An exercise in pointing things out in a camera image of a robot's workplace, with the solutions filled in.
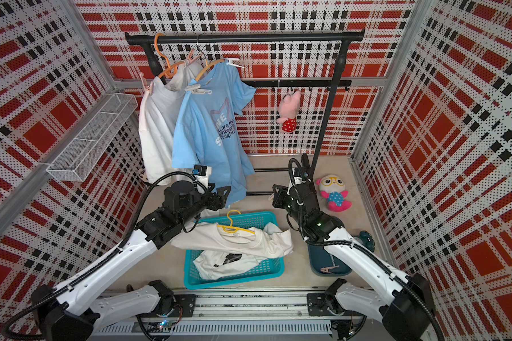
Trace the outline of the white printed t-shirt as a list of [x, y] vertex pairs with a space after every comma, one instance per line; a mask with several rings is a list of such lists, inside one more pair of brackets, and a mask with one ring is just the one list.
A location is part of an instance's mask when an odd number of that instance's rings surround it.
[[199, 62], [182, 62], [173, 78], [163, 83], [154, 78], [144, 92], [139, 111], [139, 138], [142, 147], [144, 175], [152, 184], [160, 177], [175, 171], [172, 167], [174, 131], [185, 88], [199, 73]]
[[199, 250], [193, 260], [204, 281], [244, 274], [267, 259], [293, 253], [290, 231], [268, 223], [262, 229], [251, 227], [234, 231], [216, 223], [203, 223], [189, 233], [182, 232], [171, 241], [179, 249]]

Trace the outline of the light blue cloth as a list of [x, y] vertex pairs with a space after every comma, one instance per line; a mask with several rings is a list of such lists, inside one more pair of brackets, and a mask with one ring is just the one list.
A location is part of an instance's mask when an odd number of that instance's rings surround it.
[[219, 63], [200, 81], [211, 95], [186, 92], [174, 131], [172, 166], [191, 169], [212, 167], [210, 182], [230, 186], [227, 204], [245, 199], [247, 177], [255, 173], [238, 134], [236, 115], [252, 101], [255, 88], [243, 85], [237, 68]]

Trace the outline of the teal tray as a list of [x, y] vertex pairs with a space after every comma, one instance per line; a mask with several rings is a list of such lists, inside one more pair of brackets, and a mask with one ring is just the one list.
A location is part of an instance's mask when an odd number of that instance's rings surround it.
[[[263, 229], [267, 223], [277, 224], [277, 218], [273, 212], [260, 211], [257, 213], [246, 213], [233, 216], [233, 225], [236, 227], [257, 227]], [[189, 290], [200, 290], [227, 286], [233, 284], [244, 284], [251, 281], [277, 278], [284, 274], [284, 259], [266, 259], [256, 267], [243, 274], [226, 276], [217, 280], [202, 279], [194, 261], [202, 253], [201, 250], [187, 250], [184, 264], [183, 282]]]

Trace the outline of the white clothespin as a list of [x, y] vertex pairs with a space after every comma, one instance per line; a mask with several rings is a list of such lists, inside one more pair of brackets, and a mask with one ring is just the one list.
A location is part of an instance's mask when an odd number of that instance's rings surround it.
[[226, 65], [230, 65], [230, 66], [233, 66], [235, 68], [240, 68], [240, 69], [243, 69], [244, 66], [243, 65], [240, 65], [239, 64], [240, 62], [240, 59], [239, 58], [225, 58], [224, 59], [224, 63]]
[[213, 93], [210, 89], [203, 89], [202, 85], [199, 83], [186, 86], [184, 91], [195, 95], [211, 95]]

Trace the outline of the wooden hanger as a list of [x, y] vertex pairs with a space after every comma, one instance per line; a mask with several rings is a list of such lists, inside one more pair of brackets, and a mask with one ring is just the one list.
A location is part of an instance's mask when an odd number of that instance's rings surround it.
[[201, 80], [201, 78], [208, 72], [211, 70], [211, 68], [213, 68], [215, 65], [219, 64], [219, 63], [224, 63], [226, 62], [226, 59], [219, 59], [219, 60], [215, 60], [211, 63], [209, 63], [208, 65], [206, 65], [202, 71], [200, 71], [200, 73], [195, 77], [195, 81], [198, 82]]

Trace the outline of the pink clothespin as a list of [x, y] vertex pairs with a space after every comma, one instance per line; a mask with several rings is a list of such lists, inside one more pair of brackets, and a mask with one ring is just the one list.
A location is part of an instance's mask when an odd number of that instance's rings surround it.
[[145, 92], [148, 92], [150, 95], [153, 93], [153, 83], [151, 80], [145, 78], [144, 73], [141, 72], [139, 74], [139, 79], [141, 80], [142, 86]]
[[192, 49], [186, 58], [186, 65], [193, 64], [197, 60], [201, 59], [202, 56], [203, 54], [201, 52], [196, 52], [194, 49]]

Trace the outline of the orange plastic hanger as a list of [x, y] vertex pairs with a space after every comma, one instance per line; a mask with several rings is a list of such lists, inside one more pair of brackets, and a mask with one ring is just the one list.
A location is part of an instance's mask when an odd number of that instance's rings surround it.
[[171, 62], [169, 60], [169, 58], [163, 52], [161, 52], [161, 50], [159, 49], [159, 38], [161, 38], [161, 37], [165, 37], [165, 34], [157, 33], [154, 36], [154, 49], [155, 49], [157, 55], [159, 57], [163, 58], [163, 60], [165, 61], [166, 68], [162, 72], [159, 73], [158, 78], [172, 79], [179, 72], [181, 66], [183, 66], [183, 67], [186, 66], [186, 62], [185, 61], [180, 61], [177, 63]]

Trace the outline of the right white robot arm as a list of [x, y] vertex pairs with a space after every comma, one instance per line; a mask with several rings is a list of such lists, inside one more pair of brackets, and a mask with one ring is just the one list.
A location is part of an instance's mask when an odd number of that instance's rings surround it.
[[273, 187], [273, 207], [286, 210], [287, 221], [297, 223], [306, 244], [336, 257], [371, 287], [335, 281], [324, 300], [329, 312], [365, 315], [382, 323], [395, 340], [443, 340], [429, 281], [380, 259], [351, 236], [340, 219], [321, 210], [307, 155], [291, 158], [287, 170], [290, 184]]

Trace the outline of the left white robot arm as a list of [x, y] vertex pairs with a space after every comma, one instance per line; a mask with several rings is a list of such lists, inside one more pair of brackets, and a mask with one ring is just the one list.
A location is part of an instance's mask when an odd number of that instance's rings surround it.
[[205, 184], [197, 165], [191, 173], [175, 171], [162, 176], [183, 176], [164, 190], [164, 201], [141, 221], [132, 223], [122, 241], [71, 278], [54, 287], [43, 285], [31, 295], [31, 306], [12, 316], [1, 335], [12, 340], [87, 340], [98, 328], [125, 319], [129, 312], [152, 312], [165, 300], [168, 289], [157, 281], [135, 292], [116, 296], [106, 305], [100, 294], [149, 255], [185, 231], [186, 223], [206, 210], [226, 206], [230, 186]]

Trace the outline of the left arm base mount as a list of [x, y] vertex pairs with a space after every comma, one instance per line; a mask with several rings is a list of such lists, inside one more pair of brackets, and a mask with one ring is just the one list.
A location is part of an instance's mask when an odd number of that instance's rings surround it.
[[140, 314], [142, 318], [190, 318], [196, 305], [196, 295], [182, 294], [174, 295], [174, 298], [168, 298], [164, 303], [159, 302], [156, 308], [150, 313]]

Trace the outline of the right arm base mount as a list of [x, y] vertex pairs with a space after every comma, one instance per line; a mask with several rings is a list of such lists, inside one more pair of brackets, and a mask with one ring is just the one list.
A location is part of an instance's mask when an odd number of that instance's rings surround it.
[[351, 311], [342, 308], [338, 301], [332, 296], [325, 293], [307, 294], [307, 310], [309, 316], [347, 316], [351, 315]]

